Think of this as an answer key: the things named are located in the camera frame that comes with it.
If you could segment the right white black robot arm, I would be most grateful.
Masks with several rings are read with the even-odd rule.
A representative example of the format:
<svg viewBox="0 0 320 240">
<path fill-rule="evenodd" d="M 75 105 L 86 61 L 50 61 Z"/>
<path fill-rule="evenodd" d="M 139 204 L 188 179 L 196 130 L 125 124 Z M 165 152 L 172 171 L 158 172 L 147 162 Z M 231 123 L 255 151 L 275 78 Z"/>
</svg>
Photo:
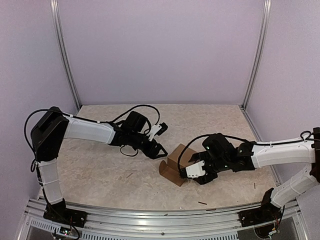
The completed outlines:
<svg viewBox="0 0 320 240">
<path fill-rule="evenodd" d="M 218 177 L 220 172 L 254 171 L 266 166 L 304 163 L 305 167 L 289 180 L 264 193 L 259 207 L 243 210 L 238 216 L 242 227 L 281 221 L 285 205 L 320 184 L 320 129 L 303 131 L 298 138 L 257 142 L 240 139 L 237 147 L 229 135 L 205 134 L 204 151 L 195 153 L 191 165 L 180 168 L 181 178 L 195 180 L 200 185 Z"/>
</svg>

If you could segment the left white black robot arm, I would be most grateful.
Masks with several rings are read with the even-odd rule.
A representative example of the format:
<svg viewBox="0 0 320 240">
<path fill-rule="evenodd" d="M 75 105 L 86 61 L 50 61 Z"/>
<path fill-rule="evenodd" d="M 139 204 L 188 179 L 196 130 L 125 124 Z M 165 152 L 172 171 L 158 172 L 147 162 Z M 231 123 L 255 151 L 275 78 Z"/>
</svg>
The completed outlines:
<svg viewBox="0 0 320 240">
<path fill-rule="evenodd" d="M 64 142 L 87 141 L 120 149 L 129 146 L 152 160 L 167 156 L 165 148 L 155 139 L 168 129 L 168 125 L 161 122 L 160 112 L 156 111 L 157 119 L 152 124 L 135 109 L 133 106 L 113 120 L 103 121 L 72 115 L 57 106 L 35 110 L 27 117 L 26 122 L 34 115 L 44 113 L 30 134 L 24 135 L 33 153 L 30 170 L 36 172 L 46 202 L 44 219 L 71 228 L 83 228 L 87 221 L 87 212 L 67 208 L 63 197 L 58 158 Z"/>
</svg>

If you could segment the brown cardboard box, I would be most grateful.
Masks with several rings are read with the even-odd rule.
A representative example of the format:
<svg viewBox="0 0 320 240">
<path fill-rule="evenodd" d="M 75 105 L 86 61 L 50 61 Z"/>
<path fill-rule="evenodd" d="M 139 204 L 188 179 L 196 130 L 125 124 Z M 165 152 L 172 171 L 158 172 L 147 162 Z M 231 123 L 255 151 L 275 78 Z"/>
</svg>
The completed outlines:
<svg viewBox="0 0 320 240">
<path fill-rule="evenodd" d="M 169 180 L 178 187 L 181 187 L 183 183 L 186 181 L 186 179 L 180 178 L 178 170 L 178 157 L 180 156 L 184 148 L 185 145 L 179 144 L 173 150 L 173 152 L 167 156 L 167 160 L 161 161 L 158 168 L 158 172 L 162 177 Z M 192 162 L 189 162 L 189 160 L 192 158 L 192 155 L 196 153 L 197 152 L 191 148 L 186 149 L 180 160 L 181 169 L 186 168 L 192 164 Z"/>
</svg>

